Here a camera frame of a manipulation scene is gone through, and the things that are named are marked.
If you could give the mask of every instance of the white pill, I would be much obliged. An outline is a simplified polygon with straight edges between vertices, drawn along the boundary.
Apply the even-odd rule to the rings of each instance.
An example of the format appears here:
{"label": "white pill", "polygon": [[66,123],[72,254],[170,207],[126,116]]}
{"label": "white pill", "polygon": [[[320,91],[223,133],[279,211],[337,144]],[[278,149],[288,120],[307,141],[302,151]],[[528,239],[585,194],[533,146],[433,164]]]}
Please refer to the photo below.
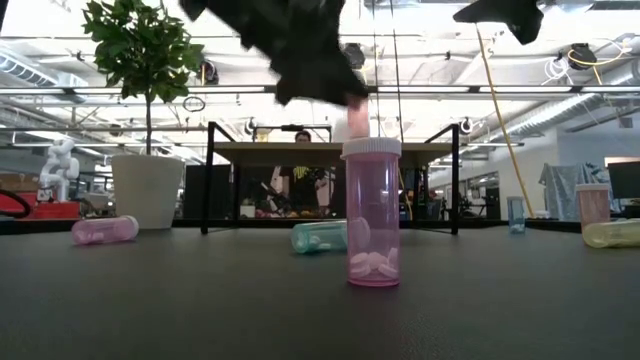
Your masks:
{"label": "white pill", "polygon": [[349,221],[349,238],[355,239],[356,243],[361,248],[369,246],[371,230],[369,229],[369,223],[367,220],[360,217]]}
{"label": "white pill", "polygon": [[367,253],[356,254],[351,258],[351,260],[349,260],[353,267],[362,267],[363,265],[367,265],[368,261],[369,254]]}
{"label": "white pill", "polygon": [[387,258],[389,259],[389,265],[397,268],[398,267],[398,248],[391,248],[391,250],[389,251],[389,256]]}
{"label": "white pill", "polygon": [[349,273],[351,274],[351,277],[363,278],[363,277],[371,274],[371,269],[367,265],[364,265],[364,266],[361,266],[361,267],[353,267],[353,268],[351,268]]}
{"label": "white pill", "polygon": [[388,278],[397,279],[398,278],[398,270],[392,268],[389,265],[382,264],[378,268],[380,273]]}
{"label": "white pill", "polygon": [[371,270],[378,270],[380,265],[387,264],[387,258],[377,252],[369,253],[369,267]]}

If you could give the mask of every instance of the pink pill bottle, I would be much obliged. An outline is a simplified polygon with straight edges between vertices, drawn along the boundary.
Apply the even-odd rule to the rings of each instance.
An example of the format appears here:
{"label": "pink pill bottle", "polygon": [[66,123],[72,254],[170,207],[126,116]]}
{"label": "pink pill bottle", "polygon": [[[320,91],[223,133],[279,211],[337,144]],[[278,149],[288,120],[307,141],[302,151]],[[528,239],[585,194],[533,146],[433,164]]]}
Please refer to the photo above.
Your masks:
{"label": "pink pill bottle", "polygon": [[355,285],[400,282],[398,159],[400,141],[360,138],[344,143],[347,173],[347,271]]}
{"label": "pink pill bottle", "polygon": [[96,245],[131,241],[138,235],[138,221],[133,216],[80,220],[71,228],[77,245]]}

